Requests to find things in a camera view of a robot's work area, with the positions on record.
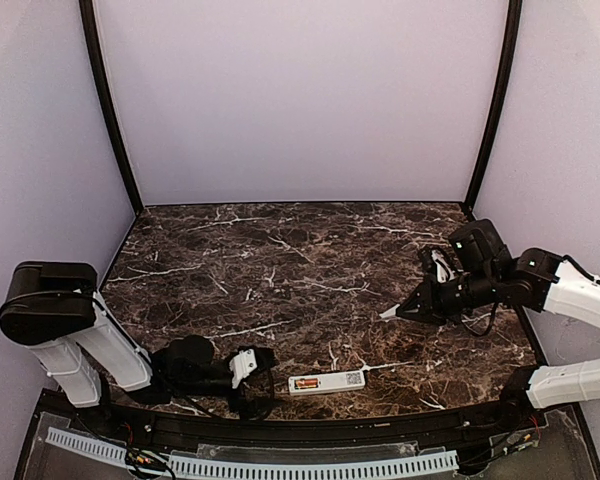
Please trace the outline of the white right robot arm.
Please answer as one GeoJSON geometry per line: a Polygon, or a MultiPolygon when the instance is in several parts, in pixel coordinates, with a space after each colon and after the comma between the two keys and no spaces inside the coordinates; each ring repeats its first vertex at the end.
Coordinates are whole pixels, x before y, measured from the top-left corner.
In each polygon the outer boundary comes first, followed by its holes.
{"type": "MultiPolygon", "coordinates": [[[[513,257],[488,219],[463,225],[448,242],[455,262],[438,249],[420,251],[423,280],[395,307],[396,317],[443,325],[477,308],[503,305],[563,315],[600,329],[600,277],[571,256],[529,248],[513,257]]],[[[527,410],[600,400],[600,358],[518,368],[500,400],[527,410]]]]}

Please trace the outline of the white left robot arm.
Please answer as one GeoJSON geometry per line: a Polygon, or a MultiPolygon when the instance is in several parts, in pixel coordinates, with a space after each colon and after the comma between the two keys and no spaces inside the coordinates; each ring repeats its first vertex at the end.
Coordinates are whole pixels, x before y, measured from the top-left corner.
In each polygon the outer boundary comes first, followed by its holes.
{"type": "Polygon", "coordinates": [[[245,387],[254,376],[272,375],[272,349],[243,346],[217,361],[209,339],[188,335],[150,352],[114,317],[88,263],[18,264],[0,307],[0,329],[38,359],[78,409],[103,406],[110,380],[143,405],[179,398],[207,414],[195,399],[223,398],[242,420],[264,420],[274,406],[273,388],[250,398],[245,387]]]}

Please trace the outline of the white remote control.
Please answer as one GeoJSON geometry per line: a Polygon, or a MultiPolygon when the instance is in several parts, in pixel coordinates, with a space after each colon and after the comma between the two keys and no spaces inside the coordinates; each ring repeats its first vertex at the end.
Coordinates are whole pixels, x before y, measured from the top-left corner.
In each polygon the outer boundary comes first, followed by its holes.
{"type": "Polygon", "coordinates": [[[343,393],[361,390],[365,386],[366,378],[361,370],[292,376],[288,379],[288,390],[291,396],[343,393]],[[296,390],[294,381],[300,378],[318,378],[319,388],[296,390]]]}

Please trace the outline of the white battery cover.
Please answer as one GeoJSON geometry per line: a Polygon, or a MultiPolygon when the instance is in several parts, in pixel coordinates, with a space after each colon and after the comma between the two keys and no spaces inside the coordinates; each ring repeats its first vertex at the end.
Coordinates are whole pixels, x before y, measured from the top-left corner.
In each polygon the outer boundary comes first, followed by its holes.
{"type": "Polygon", "coordinates": [[[379,318],[383,321],[390,321],[390,320],[395,320],[395,319],[400,320],[400,317],[397,315],[398,307],[399,307],[399,304],[394,305],[393,307],[389,308],[388,310],[382,312],[379,315],[379,318]]]}

